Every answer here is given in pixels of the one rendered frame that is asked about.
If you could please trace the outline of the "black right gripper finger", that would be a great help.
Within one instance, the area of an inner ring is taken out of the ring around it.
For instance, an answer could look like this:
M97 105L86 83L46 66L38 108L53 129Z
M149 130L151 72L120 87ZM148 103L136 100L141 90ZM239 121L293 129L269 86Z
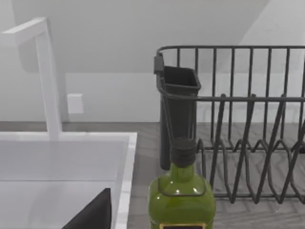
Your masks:
M105 188L62 229L111 229L111 189Z

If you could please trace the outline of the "white sink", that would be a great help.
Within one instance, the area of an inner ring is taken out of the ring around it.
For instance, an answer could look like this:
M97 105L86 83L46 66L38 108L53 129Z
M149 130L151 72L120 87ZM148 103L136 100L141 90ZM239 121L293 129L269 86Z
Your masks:
M0 229L61 229L105 188L127 229L136 133L0 132Z

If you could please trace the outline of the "tall white tap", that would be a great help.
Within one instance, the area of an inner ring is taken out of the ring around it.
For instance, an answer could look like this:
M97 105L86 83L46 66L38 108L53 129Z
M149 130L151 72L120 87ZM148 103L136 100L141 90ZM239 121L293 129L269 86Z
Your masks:
M63 131L59 92L48 19L34 18L0 35L3 46L19 46L31 39L36 42L40 83L46 118L46 132L0 132L0 141L59 141Z

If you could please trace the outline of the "green bottle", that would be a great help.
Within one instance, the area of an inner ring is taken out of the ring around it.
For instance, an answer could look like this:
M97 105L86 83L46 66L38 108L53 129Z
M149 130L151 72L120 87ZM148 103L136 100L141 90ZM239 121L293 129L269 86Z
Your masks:
M149 229L214 229L216 202L210 183L194 171L194 139L171 141L168 173L149 187Z

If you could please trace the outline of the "dark grey utensil holder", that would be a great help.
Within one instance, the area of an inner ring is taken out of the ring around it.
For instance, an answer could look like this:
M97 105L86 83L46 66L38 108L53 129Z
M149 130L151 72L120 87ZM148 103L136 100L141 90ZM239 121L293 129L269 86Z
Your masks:
M198 75L194 69L165 66L163 71L155 70L160 85L166 92L174 95L197 96L201 89ZM167 124L172 125L173 137L196 138L197 102L167 98L170 121L166 121L163 95L160 95L160 166L170 168L170 136Z

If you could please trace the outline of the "white wall socket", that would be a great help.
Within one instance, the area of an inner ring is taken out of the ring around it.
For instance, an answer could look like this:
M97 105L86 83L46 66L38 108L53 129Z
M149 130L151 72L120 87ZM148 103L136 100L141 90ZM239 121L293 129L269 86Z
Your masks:
M69 114L84 113L83 94L68 94L67 104Z

